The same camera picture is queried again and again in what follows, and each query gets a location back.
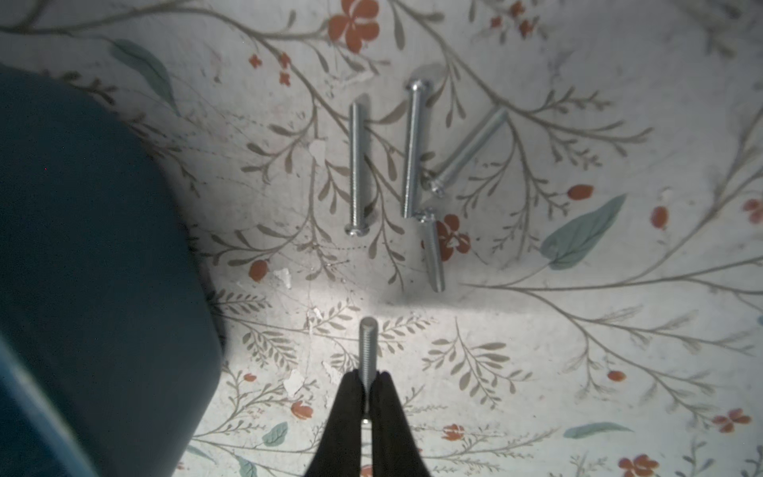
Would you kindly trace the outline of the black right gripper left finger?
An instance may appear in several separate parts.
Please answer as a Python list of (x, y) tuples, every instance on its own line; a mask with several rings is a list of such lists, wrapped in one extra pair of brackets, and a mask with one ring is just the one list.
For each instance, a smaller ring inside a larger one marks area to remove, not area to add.
[(361, 474), (364, 410), (365, 389), (358, 371), (345, 373), (305, 477), (358, 477)]

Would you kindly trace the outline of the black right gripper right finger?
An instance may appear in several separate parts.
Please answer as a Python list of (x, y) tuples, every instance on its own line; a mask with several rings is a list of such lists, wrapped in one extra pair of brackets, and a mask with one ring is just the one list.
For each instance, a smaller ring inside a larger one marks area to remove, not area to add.
[(370, 389), (373, 477), (429, 477), (388, 372)]

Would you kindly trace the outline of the silver screw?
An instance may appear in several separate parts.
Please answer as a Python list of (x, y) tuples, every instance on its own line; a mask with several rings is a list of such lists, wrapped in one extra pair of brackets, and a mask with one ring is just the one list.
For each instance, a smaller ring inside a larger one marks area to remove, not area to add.
[(350, 237), (361, 238), (369, 232), (364, 212), (364, 139), (363, 105), (354, 101), (349, 110), (350, 159), (350, 218), (345, 231)]
[(421, 225), (429, 284), (434, 292), (441, 293), (445, 290), (445, 277), (434, 211), (431, 208), (421, 210), (416, 219)]
[(364, 388), (364, 419), (370, 417), (371, 387), (377, 377), (379, 322), (364, 317), (359, 326), (359, 377)]
[(504, 107), (493, 107), (465, 136), (453, 153), (424, 182), (425, 188), (437, 197), (443, 197), (447, 187), (454, 182), (460, 171), (488, 143), (507, 120)]
[(419, 173), (419, 135), (423, 107), (429, 85), (424, 79), (413, 79), (407, 85), (409, 112), (407, 113), (407, 139), (405, 139), (405, 178), (401, 196), (401, 216), (412, 218), (417, 201)]

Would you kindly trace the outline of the teal plastic tray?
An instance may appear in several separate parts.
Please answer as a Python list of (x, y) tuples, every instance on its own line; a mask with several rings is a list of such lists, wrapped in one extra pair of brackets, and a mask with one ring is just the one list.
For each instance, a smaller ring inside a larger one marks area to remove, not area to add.
[(222, 357), (140, 139), (85, 93), (3, 67), (2, 474), (173, 474)]

